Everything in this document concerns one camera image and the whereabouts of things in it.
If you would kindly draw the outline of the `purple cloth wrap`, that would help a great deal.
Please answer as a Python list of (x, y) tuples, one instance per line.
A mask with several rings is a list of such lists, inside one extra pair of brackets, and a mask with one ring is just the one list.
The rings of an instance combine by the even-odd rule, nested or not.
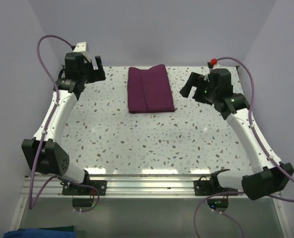
[(166, 67), (163, 64), (149, 69), (130, 67), (127, 92), (131, 114), (175, 111)]

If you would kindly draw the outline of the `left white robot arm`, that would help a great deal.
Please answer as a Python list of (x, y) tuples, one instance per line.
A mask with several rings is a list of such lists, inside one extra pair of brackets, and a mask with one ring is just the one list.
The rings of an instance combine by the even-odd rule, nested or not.
[(87, 194), (91, 182), (87, 172), (70, 162), (61, 146), (64, 128), (74, 106), (87, 83), (106, 79), (100, 56), (95, 57), (97, 69), (83, 53), (71, 52), (65, 56), (65, 68), (60, 71), (47, 114), (31, 139), (24, 139), (21, 148), (31, 171), (52, 174), (74, 182), (79, 194)]

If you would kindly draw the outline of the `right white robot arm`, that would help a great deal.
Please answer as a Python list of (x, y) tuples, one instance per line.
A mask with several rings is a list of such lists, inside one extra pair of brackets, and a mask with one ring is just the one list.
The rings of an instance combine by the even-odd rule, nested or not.
[(204, 190), (204, 195), (223, 192), (243, 191), (251, 200), (282, 191), (293, 175), (291, 163), (283, 163), (272, 151), (254, 119), (249, 116), (249, 103), (243, 94), (234, 93), (231, 73), (225, 68), (212, 69), (209, 74), (192, 72), (180, 90), (187, 98), (192, 87), (196, 88), (193, 99), (202, 104), (213, 105), (223, 119), (236, 133), (248, 160), (252, 174), (243, 175), (239, 171), (223, 169), (213, 172), (209, 180), (195, 182)]

